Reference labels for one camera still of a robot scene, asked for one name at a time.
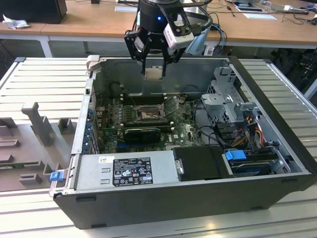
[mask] green circuit board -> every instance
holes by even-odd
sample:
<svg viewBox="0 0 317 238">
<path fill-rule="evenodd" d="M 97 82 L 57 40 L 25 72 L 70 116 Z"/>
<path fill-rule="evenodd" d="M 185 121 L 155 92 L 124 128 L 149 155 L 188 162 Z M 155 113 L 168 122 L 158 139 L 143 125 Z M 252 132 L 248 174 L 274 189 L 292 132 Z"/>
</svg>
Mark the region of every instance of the green circuit board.
<svg viewBox="0 0 317 238">
<path fill-rule="evenodd" d="M 119 100 L 112 100 L 108 103 L 106 110 L 104 111 L 103 121 L 101 124 L 102 133 L 102 148 L 101 153 L 126 153 L 126 152 L 144 152 L 144 151 L 161 151 L 171 150 L 174 147 L 179 146 L 199 146 L 203 145 L 203 142 L 199 135 L 197 135 L 196 129 L 193 125 L 192 106 L 190 101 L 185 101 L 183 104 L 173 104 L 175 99 L 171 99 L 164 104 L 164 112 L 168 114 L 164 119 L 168 122 L 173 122 L 172 130 L 161 130 L 160 141 L 153 144 L 127 144 L 124 141 L 124 131 L 127 129 L 120 125 L 120 121 L 124 118 L 123 111 L 128 109 L 131 111 L 131 107 L 125 106 Z M 142 105 L 142 107 L 153 107 L 153 105 Z M 131 118 L 135 120 L 135 112 L 131 113 Z M 146 115 L 147 119 L 157 119 L 156 115 Z"/>
</svg>

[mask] wooden desk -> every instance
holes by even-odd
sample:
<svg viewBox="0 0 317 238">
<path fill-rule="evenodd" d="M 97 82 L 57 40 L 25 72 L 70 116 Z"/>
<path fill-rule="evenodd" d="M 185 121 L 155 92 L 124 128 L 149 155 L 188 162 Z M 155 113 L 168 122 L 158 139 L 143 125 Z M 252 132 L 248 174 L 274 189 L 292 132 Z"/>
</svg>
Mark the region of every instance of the wooden desk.
<svg viewBox="0 0 317 238">
<path fill-rule="evenodd" d="M 272 48 L 314 49 L 317 46 L 317 26 L 310 23 L 297 25 L 287 20 L 282 22 L 283 14 L 272 12 L 277 20 L 247 19 L 242 13 L 235 13 L 233 17 L 225 6 L 213 0 L 208 11 L 218 12 L 221 28 L 227 34 L 229 46 L 251 46 Z M 237 10 L 224 0 L 221 4 L 228 4 L 234 12 Z M 277 4 L 291 4 L 300 7 L 302 1 L 272 0 Z M 30 28 L 10 30 L 1 25 L 0 38 L 39 40 L 46 57 L 52 57 L 49 41 L 96 41 L 96 42 L 124 42 L 126 30 L 132 28 L 135 12 L 114 11 L 115 2 L 101 2 L 90 4 L 90 1 L 76 2 L 67 0 L 67 15 L 61 24 L 35 24 Z M 312 19 L 314 13 L 299 15 L 305 19 Z M 215 45 L 219 40 L 218 32 L 210 32 L 207 41 Z"/>
</svg>

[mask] power supply label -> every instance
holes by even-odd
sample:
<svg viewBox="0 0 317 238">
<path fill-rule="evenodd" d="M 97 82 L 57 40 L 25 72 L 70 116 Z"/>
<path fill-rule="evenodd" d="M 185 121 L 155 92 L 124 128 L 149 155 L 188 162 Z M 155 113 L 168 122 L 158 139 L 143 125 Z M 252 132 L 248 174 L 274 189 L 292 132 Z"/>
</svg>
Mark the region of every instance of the power supply label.
<svg viewBox="0 0 317 238">
<path fill-rule="evenodd" d="M 113 160 L 113 180 L 116 187 L 153 183 L 149 157 Z"/>
</svg>

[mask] blue cable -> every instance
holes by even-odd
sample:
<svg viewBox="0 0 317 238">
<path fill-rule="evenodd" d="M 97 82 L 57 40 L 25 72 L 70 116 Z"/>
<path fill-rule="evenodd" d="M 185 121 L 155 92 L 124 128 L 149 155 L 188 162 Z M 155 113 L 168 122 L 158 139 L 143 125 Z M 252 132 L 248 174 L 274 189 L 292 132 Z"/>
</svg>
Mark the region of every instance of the blue cable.
<svg viewBox="0 0 317 238">
<path fill-rule="evenodd" d="M 223 34 L 223 31 L 219 27 L 217 27 L 216 25 L 213 25 L 213 27 L 219 31 L 219 33 L 221 34 L 221 37 L 222 37 L 222 47 L 221 47 L 221 50 L 218 54 L 218 55 L 220 55 L 223 51 L 223 48 L 224 48 L 224 34 Z"/>
</svg>

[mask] black computer case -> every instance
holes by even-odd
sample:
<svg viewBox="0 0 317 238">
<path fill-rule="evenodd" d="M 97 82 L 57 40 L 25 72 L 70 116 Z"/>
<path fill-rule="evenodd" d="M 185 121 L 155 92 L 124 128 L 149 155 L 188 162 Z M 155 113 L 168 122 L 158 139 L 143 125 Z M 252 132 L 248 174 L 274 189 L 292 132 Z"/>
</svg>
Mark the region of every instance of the black computer case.
<svg viewBox="0 0 317 238">
<path fill-rule="evenodd" d="M 14 20 L 28 23 L 60 24 L 66 15 L 65 0 L 1 0 L 0 18 L 4 14 Z"/>
</svg>

